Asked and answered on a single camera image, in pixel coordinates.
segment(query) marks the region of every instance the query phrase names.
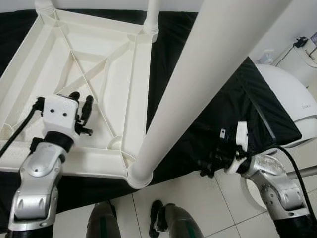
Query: tile grout line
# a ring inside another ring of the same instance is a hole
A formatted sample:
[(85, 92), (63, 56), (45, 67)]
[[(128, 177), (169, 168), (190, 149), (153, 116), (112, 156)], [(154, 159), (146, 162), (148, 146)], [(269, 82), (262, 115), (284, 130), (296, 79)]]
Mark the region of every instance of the tile grout line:
[(235, 225), (235, 227), (236, 227), (236, 230), (237, 230), (237, 232), (239, 234), (239, 237), (242, 238), (241, 235), (240, 235), (240, 232), (239, 232), (239, 229), (238, 229), (237, 225)]
[(314, 192), (314, 191), (316, 191), (317, 190), (317, 188), (315, 188), (314, 190), (312, 190), (312, 191), (310, 191), (310, 192), (307, 192), (307, 194), (310, 194), (311, 192)]
[(219, 183), (218, 183), (218, 180), (217, 180), (216, 176), (214, 176), (214, 179), (216, 180), (217, 185), (218, 185), (218, 187), (219, 187), (219, 190), (220, 190), (220, 192), (221, 192), (221, 195), (222, 195), (222, 197), (223, 197), (223, 200), (224, 200), (224, 202), (225, 202), (226, 205), (227, 205), (227, 208), (228, 208), (228, 210), (229, 210), (229, 213), (230, 213), (230, 216), (231, 216), (231, 218), (232, 218), (232, 221), (233, 221), (234, 224), (236, 224), (235, 221), (234, 221), (234, 219), (233, 219), (233, 216), (232, 216), (232, 214), (231, 214), (231, 211), (230, 211), (230, 208), (229, 208), (229, 206), (228, 206), (228, 203), (227, 203), (227, 201), (226, 201), (226, 199), (225, 199), (225, 197), (224, 197), (224, 195), (223, 195), (223, 193), (222, 193), (221, 187), (220, 187), (220, 185), (219, 185)]
[(248, 219), (245, 219), (245, 220), (243, 220), (243, 221), (240, 221), (240, 222), (238, 222), (238, 223), (235, 223), (235, 225), (239, 225), (239, 224), (241, 224), (241, 223), (243, 223), (243, 222), (246, 222), (246, 221), (248, 221), (248, 220), (250, 220), (250, 219), (252, 219), (252, 218), (254, 218), (254, 217), (257, 217), (257, 216), (259, 216), (259, 215), (262, 215), (262, 214), (264, 214), (264, 213), (266, 213), (266, 212), (268, 212), (268, 211), (261, 212), (261, 213), (255, 215), (255, 216), (252, 216), (252, 217), (250, 217), (250, 218), (248, 218)]
[(227, 227), (227, 228), (224, 228), (224, 229), (222, 229), (222, 230), (220, 230), (220, 231), (217, 231), (217, 232), (215, 232), (215, 233), (212, 233), (212, 234), (206, 236), (205, 238), (208, 238), (208, 237), (211, 237), (211, 236), (213, 236), (213, 235), (216, 235), (216, 234), (218, 234), (219, 232), (222, 232), (222, 231), (224, 231), (224, 230), (226, 230), (226, 229), (229, 229), (229, 228), (231, 228), (231, 227), (234, 227), (234, 226), (236, 226), (236, 225), (232, 225), (232, 226), (230, 226), (230, 227)]
[(229, 209), (229, 206), (228, 206), (228, 204), (227, 204), (227, 201), (226, 201), (226, 199), (225, 199), (225, 197), (224, 197), (224, 195), (223, 195), (223, 193), (222, 193), (221, 187), (220, 187), (220, 185), (219, 185), (219, 182), (218, 182), (216, 176), (215, 176), (214, 178), (216, 179), (216, 182), (217, 182), (217, 184), (218, 184), (218, 186), (219, 186), (219, 189), (220, 189), (220, 192), (221, 192), (221, 194), (222, 194), (222, 197), (223, 197), (223, 199), (224, 199), (224, 201), (225, 201), (225, 203), (226, 203), (226, 205), (227, 205), (227, 207), (228, 207), (228, 210), (229, 210), (229, 212), (230, 212), (230, 215), (231, 215), (231, 217), (232, 217), (232, 220), (233, 220), (233, 222), (234, 222), (234, 225), (238, 225), (238, 224), (240, 224), (240, 223), (242, 223), (242, 222), (245, 222), (245, 221), (247, 221), (247, 220), (249, 220), (249, 219), (252, 219), (252, 218), (254, 218), (254, 217), (258, 216), (258, 215), (261, 215), (261, 214), (267, 212), (267, 210), (266, 210), (266, 211), (264, 211), (264, 212), (261, 212), (261, 213), (259, 213), (259, 214), (254, 215), (254, 216), (252, 216), (252, 217), (250, 217), (250, 218), (248, 218), (248, 219), (245, 219), (245, 220), (243, 220), (243, 221), (240, 221), (240, 222), (237, 222), (237, 223), (236, 223), (236, 222), (234, 221), (234, 219), (233, 219), (233, 216), (232, 216), (232, 214), (231, 214), (231, 211), (230, 211), (230, 209)]
[(140, 228), (140, 224), (139, 224), (137, 209), (136, 209), (135, 203), (134, 203), (133, 193), (131, 194), (131, 196), (132, 196), (132, 201), (133, 201), (133, 206), (134, 206), (135, 215), (136, 215), (136, 217), (137, 217), (137, 222), (138, 222), (138, 227), (139, 227), (139, 232), (140, 232), (140, 238), (142, 238), (141, 228)]

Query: white wall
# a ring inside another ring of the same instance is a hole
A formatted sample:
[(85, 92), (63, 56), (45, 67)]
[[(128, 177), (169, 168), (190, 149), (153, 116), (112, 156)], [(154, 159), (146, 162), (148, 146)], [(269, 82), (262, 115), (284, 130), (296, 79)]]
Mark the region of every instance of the white wall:
[[(57, 8), (146, 10), (148, 0), (52, 0)], [(162, 11), (198, 12), (203, 0), (162, 0)], [(0, 0), (0, 12), (34, 9), (34, 0)]]
[(300, 36), (310, 37), (317, 31), (317, 0), (293, 0), (274, 25), (250, 53), (253, 61), (263, 51), (274, 49), (276, 58)]

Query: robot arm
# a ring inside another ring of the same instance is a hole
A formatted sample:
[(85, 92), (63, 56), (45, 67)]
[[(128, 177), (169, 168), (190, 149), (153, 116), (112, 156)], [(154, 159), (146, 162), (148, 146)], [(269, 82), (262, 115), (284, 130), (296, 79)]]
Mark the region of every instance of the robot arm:
[(317, 237), (301, 191), (287, 176), (283, 165), (268, 155), (255, 155), (244, 163), (241, 166), (248, 169), (241, 176), (257, 186), (280, 237)]
[(15, 193), (9, 218), (7, 238), (53, 236), (58, 200), (57, 184), (62, 163), (81, 133), (91, 135), (84, 128), (89, 119), (93, 98), (88, 96), (77, 115), (79, 93), (69, 97), (46, 97), (41, 108), (44, 139), (34, 138), (31, 152), (20, 167), (21, 186)]
[(310, 215), (313, 213), (280, 161), (269, 155), (251, 156), (247, 150), (246, 122), (239, 122), (234, 129), (222, 129), (208, 170), (203, 168), (201, 174), (213, 177), (215, 170), (220, 168), (227, 174), (241, 174), (257, 186), (281, 238), (317, 238), (315, 219)]

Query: white appliance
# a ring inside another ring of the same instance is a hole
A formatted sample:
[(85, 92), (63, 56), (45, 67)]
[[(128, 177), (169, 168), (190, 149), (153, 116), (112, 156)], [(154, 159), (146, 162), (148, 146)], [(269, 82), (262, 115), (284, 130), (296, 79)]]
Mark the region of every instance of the white appliance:
[(286, 148), (317, 138), (317, 105), (305, 86), (293, 75), (272, 65), (257, 64), (259, 72), (302, 134)]

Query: white pole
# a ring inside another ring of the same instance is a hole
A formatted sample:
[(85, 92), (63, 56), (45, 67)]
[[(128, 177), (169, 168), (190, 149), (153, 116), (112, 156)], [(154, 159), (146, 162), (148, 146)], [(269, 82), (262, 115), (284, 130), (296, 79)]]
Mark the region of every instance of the white pole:
[(144, 21), (143, 30), (153, 35), (153, 42), (156, 41), (159, 33), (159, 9), (161, 0), (149, 0), (147, 18)]
[(51, 0), (35, 0), (34, 5), (38, 14), (53, 16), (55, 7), (53, 6)]
[(205, 0), (164, 92), (128, 183), (142, 188), (185, 130), (291, 0)]

